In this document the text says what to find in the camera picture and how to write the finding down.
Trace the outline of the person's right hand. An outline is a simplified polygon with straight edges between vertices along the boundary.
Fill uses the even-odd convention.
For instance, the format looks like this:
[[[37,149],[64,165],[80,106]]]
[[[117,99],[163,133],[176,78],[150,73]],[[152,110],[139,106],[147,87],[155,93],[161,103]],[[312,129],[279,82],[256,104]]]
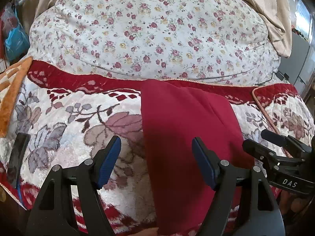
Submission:
[[[282,190],[280,193],[280,201],[278,205],[282,215],[288,213],[288,211],[293,211],[296,214],[304,215],[312,200],[313,197],[301,199],[293,193]]]

